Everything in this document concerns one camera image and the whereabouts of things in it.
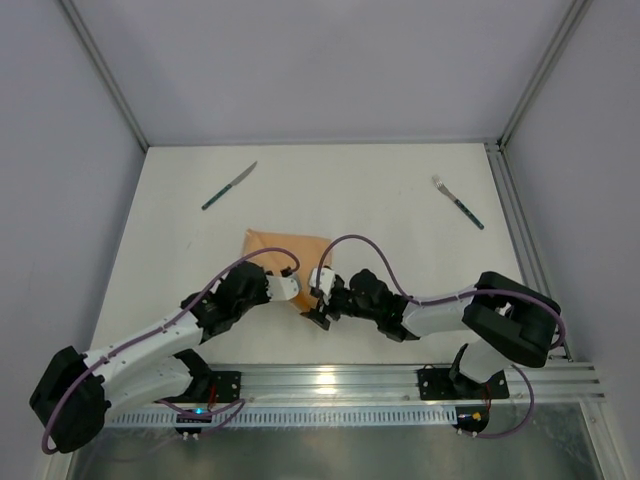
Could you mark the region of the front aluminium rail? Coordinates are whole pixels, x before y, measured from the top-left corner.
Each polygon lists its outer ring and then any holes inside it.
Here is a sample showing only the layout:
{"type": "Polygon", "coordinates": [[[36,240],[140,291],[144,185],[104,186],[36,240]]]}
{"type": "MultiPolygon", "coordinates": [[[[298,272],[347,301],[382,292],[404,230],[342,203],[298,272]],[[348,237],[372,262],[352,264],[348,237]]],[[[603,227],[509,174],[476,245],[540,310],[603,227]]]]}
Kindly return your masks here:
{"type": "Polygon", "coordinates": [[[594,367],[586,363],[549,362],[543,369],[504,369],[510,397],[482,400],[421,400],[416,371],[447,365],[224,365],[213,370],[242,373],[240,398],[260,405],[391,405],[479,404],[492,401],[537,403],[600,401],[604,387],[594,367]]]}

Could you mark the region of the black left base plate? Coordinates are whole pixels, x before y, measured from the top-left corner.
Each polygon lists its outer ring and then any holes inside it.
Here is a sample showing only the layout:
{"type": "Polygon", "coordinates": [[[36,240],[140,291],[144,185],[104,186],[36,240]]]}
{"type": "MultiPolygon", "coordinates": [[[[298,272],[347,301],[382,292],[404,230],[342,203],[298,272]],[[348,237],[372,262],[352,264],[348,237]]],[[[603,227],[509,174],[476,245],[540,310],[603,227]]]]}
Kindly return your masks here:
{"type": "Polygon", "coordinates": [[[206,388],[206,400],[209,405],[231,403],[240,398],[242,373],[233,370],[213,370],[209,386],[206,388]]]}

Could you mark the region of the right rear aluminium post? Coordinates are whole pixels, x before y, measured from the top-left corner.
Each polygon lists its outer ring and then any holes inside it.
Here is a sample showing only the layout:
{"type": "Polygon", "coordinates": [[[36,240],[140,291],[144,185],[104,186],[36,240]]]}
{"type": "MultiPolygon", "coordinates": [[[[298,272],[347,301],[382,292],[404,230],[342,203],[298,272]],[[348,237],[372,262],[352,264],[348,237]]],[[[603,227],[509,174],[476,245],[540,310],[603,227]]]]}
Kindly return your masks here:
{"type": "Polygon", "coordinates": [[[542,56],[534,68],[533,74],[529,78],[497,140],[500,150],[505,150],[514,138],[591,5],[591,0],[573,0],[569,2],[566,12],[551,35],[542,56]]]}

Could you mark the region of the controller board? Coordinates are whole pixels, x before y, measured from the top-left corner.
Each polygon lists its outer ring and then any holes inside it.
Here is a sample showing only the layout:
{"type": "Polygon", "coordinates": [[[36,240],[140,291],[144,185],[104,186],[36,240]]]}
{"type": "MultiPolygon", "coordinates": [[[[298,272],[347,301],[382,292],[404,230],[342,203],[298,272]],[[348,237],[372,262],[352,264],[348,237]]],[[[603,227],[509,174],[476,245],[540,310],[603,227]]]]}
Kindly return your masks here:
{"type": "Polygon", "coordinates": [[[211,425],[212,419],[209,412],[196,408],[177,415],[175,431],[183,441],[198,440],[203,430],[211,425]]]}
{"type": "Polygon", "coordinates": [[[453,428],[458,435],[480,437],[489,424],[490,414],[476,408],[456,408],[453,428]]]}

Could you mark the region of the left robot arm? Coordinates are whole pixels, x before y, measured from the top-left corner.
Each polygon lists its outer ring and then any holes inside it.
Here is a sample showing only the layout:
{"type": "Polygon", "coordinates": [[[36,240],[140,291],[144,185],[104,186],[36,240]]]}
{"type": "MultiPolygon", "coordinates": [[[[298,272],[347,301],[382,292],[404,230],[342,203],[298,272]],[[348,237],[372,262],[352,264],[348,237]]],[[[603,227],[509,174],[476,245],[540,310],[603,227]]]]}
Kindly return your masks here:
{"type": "Polygon", "coordinates": [[[229,331],[251,309],[298,292],[293,269],[274,273],[243,259],[137,334],[90,351],[58,351],[29,399],[44,427],[43,453],[72,453],[109,420],[148,403],[221,399],[224,382],[196,347],[229,331]]]}

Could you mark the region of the beige cloth napkin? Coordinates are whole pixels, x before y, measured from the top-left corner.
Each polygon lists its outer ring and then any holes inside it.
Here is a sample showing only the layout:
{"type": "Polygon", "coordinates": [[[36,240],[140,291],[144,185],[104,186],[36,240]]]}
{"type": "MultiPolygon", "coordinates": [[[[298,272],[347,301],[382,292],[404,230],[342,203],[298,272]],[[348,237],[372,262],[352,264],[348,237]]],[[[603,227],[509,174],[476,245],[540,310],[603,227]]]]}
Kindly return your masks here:
{"type": "MultiPolygon", "coordinates": [[[[316,305],[316,298],[310,293],[309,279],[331,240],[323,237],[263,232],[248,229],[245,233],[242,256],[264,248],[278,247],[293,253],[300,262],[297,275],[301,282],[301,293],[290,301],[299,312],[306,312],[316,305]]],[[[284,253],[266,252],[253,257],[251,262],[273,273],[281,273],[294,265],[284,253]]]]}

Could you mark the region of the left controller board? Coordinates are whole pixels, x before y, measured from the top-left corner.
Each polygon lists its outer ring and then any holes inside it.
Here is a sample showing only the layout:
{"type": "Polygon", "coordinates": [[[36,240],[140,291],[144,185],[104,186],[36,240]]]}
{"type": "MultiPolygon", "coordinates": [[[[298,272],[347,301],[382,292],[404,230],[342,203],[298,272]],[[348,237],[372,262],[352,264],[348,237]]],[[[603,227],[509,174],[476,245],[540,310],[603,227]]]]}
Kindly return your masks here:
{"type": "Polygon", "coordinates": [[[175,431],[183,441],[198,440],[203,430],[211,425],[212,419],[209,412],[196,408],[177,415],[175,431]]]}

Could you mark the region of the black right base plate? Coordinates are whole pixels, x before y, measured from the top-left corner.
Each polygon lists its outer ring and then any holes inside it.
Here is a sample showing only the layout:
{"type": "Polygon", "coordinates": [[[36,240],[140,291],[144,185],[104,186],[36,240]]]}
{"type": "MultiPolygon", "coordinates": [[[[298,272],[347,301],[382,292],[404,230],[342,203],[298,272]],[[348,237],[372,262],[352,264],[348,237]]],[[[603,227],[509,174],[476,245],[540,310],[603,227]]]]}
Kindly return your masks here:
{"type": "Polygon", "coordinates": [[[504,371],[494,374],[487,382],[477,383],[461,374],[451,375],[446,367],[422,368],[416,371],[421,400],[482,400],[508,399],[509,388],[504,371]]]}

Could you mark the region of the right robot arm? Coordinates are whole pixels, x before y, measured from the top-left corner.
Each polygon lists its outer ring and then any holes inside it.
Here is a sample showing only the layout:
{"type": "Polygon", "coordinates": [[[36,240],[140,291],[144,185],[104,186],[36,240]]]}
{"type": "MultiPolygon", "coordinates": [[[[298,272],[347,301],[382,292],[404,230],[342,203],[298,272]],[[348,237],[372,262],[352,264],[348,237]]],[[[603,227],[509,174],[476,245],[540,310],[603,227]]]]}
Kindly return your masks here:
{"type": "Polygon", "coordinates": [[[491,391],[493,378],[511,364],[542,368],[561,340],[561,308],[496,272],[481,274],[470,289],[437,299],[392,292],[368,269],[344,281],[330,268],[313,270],[316,304],[304,317],[322,329],[343,316],[370,320],[396,342],[418,341],[436,333],[471,331],[449,370],[428,381],[438,398],[475,399],[491,391]]]}

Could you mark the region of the left rear aluminium post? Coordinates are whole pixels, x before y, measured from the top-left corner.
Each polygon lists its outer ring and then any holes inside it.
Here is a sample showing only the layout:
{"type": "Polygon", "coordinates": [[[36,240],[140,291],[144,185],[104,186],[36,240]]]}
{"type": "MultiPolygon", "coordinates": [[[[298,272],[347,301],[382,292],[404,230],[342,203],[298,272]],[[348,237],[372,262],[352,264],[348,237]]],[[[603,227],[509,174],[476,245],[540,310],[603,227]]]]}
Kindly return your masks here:
{"type": "Polygon", "coordinates": [[[83,19],[80,10],[75,2],[71,0],[57,0],[56,5],[60,9],[74,36],[77,38],[89,63],[95,70],[100,82],[106,89],[112,103],[125,122],[131,135],[136,140],[140,149],[144,153],[147,153],[150,148],[150,142],[136,119],[124,92],[117,82],[91,30],[83,19]]]}

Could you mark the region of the green handled fork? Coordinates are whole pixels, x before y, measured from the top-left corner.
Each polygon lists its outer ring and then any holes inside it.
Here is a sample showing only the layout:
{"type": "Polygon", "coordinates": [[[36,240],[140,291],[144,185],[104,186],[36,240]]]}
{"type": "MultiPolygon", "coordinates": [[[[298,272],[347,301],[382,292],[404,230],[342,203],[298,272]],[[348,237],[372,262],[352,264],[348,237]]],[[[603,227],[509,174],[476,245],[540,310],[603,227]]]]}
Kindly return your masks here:
{"type": "Polygon", "coordinates": [[[436,189],[446,196],[479,230],[484,230],[484,224],[476,217],[476,215],[444,184],[438,175],[432,177],[432,181],[436,189]]]}

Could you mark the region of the green handled knife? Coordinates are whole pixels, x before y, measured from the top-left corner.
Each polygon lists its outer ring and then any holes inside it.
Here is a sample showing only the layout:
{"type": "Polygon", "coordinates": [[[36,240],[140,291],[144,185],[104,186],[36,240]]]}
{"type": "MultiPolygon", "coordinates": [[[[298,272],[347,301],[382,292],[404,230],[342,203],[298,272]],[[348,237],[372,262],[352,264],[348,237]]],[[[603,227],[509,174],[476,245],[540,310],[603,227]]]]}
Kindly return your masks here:
{"type": "Polygon", "coordinates": [[[251,165],[249,165],[244,171],[242,171],[237,177],[231,180],[227,185],[225,185],[222,189],[220,189],[216,194],[214,194],[210,199],[208,199],[205,203],[201,205],[201,210],[206,211],[209,209],[214,203],[220,200],[224,195],[226,195],[231,189],[239,185],[245,178],[247,178],[256,168],[258,162],[254,161],[251,165]]]}

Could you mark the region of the aluminium post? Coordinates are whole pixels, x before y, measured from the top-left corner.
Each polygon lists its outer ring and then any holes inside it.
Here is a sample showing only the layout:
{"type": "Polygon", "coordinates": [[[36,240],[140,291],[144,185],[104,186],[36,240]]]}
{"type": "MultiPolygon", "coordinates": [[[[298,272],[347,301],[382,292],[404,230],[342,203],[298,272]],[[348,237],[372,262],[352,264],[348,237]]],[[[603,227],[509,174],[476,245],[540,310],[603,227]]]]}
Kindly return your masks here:
{"type": "Polygon", "coordinates": [[[136,140],[140,149],[144,153],[147,153],[150,148],[150,142],[136,119],[124,92],[117,82],[91,30],[83,19],[80,10],[75,2],[71,0],[57,0],[56,5],[60,9],[74,36],[77,38],[89,63],[95,70],[100,82],[106,89],[112,103],[125,122],[131,135],[136,140]]]}
{"type": "Polygon", "coordinates": [[[534,68],[533,74],[529,78],[497,140],[500,150],[505,150],[514,138],[591,5],[591,0],[573,0],[569,2],[566,12],[551,35],[542,56],[534,68]]]}

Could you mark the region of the aluminium frame rail right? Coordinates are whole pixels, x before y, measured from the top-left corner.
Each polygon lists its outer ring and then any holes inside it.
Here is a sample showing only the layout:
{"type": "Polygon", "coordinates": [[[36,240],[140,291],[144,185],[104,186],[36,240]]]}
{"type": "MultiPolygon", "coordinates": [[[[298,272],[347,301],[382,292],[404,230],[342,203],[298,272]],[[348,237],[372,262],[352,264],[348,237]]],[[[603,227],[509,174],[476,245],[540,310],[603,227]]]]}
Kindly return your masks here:
{"type": "Polygon", "coordinates": [[[497,143],[484,144],[523,283],[555,299],[544,273],[540,256],[510,171],[507,155],[497,143]]]}

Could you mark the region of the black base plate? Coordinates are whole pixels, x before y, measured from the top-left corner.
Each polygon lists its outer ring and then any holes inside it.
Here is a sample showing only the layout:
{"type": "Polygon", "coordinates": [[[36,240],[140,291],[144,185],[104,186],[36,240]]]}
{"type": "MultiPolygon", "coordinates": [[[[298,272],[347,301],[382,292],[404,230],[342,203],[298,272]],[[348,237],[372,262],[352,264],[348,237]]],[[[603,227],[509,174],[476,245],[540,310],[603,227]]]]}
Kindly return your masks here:
{"type": "Polygon", "coordinates": [[[446,367],[422,368],[416,371],[421,400],[482,400],[508,399],[509,388],[504,371],[494,374],[487,382],[477,383],[461,374],[451,375],[446,367]]]}
{"type": "Polygon", "coordinates": [[[206,388],[206,400],[209,405],[231,403],[240,398],[242,373],[233,370],[213,370],[209,386],[206,388]]]}

